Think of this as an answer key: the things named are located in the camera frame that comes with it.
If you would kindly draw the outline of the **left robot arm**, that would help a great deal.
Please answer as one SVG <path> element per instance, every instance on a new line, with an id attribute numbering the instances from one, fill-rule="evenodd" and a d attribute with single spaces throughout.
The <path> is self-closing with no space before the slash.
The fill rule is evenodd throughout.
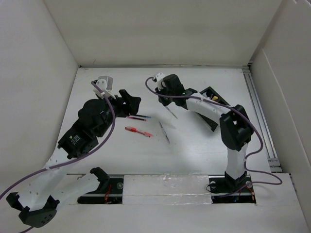
<path id="1" fill-rule="evenodd" d="M 109 190 L 109 175 L 100 167 L 90 170 L 72 186 L 55 191 L 55 188 L 79 161 L 94 154 L 103 144 L 98 142 L 104 134 L 111 135 L 118 117 L 135 115 L 141 102 L 126 90 L 120 96 L 97 97 L 85 102 L 78 111 L 78 119 L 61 137 L 45 166 L 27 178 L 36 178 L 20 192 L 6 197 L 8 204 L 19 210 L 23 224 L 41 228 L 48 224 L 58 209 L 70 198 L 78 198 L 88 192 Z"/>

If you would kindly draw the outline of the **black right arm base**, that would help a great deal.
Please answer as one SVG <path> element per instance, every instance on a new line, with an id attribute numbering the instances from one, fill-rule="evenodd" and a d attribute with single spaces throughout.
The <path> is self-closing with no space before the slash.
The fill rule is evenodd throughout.
<path id="1" fill-rule="evenodd" d="M 212 204 L 256 204 L 253 187 L 249 184 L 252 180 L 250 175 L 234 186 L 225 175 L 209 175 L 206 191 L 211 194 Z"/>

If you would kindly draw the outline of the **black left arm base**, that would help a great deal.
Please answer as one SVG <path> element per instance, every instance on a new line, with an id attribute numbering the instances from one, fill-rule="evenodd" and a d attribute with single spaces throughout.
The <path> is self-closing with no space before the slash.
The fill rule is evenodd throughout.
<path id="1" fill-rule="evenodd" d="M 90 170 L 99 180 L 96 190 L 77 199 L 78 204 L 122 204 L 124 175 L 108 175 L 100 167 Z"/>

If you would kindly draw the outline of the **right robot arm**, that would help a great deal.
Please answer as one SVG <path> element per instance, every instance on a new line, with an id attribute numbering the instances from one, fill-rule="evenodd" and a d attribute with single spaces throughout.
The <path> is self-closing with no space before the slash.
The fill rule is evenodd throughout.
<path id="1" fill-rule="evenodd" d="M 186 110 L 200 114 L 220 126 L 221 139 L 227 147 L 227 167 L 225 170 L 225 186 L 230 191 L 236 191 L 242 186 L 242 178 L 246 175 L 244 158 L 248 143 L 254 132 L 246 122 L 248 119 L 245 109 L 236 105 L 233 110 L 192 88 L 185 89 L 179 77 L 175 74 L 164 75 L 159 72 L 152 77 L 157 84 L 155 92 L 158 101 L 163 106 L 170 103 Z M 236 114 L 237 110 L 244 117 Z"/>

